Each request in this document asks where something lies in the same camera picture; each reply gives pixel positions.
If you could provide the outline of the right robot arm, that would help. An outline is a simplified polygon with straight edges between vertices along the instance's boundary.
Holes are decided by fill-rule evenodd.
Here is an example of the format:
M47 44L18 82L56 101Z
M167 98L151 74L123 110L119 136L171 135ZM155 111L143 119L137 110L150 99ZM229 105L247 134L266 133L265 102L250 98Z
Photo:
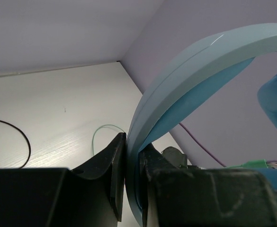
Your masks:
M168 160L172 165L177 168L187 168L188 158L187 155L183 154L180 150L175 147L167 147L161 154Z

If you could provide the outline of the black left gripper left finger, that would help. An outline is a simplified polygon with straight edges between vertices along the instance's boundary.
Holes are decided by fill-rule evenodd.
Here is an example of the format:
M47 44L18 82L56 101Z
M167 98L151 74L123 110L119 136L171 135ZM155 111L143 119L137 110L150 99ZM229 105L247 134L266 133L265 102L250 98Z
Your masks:
M122 219L126 134L68 168L0 169L0 227L115 227Z

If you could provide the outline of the light blue headphones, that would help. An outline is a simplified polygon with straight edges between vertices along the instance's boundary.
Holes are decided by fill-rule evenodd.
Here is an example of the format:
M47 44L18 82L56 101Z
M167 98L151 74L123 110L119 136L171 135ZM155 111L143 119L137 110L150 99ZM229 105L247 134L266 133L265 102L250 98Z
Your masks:
M203 38L180 52L144 92L127 136L126 191L143 223L139 153L189 116L259 55L277 52L277 23L239 27Z

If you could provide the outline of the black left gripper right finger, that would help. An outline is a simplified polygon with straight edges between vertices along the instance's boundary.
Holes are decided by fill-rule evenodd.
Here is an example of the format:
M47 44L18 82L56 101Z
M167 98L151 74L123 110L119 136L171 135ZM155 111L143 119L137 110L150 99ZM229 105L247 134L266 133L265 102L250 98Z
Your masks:
M178 168L152 145L139 162L145 227L277 227L277 196L259 171Z

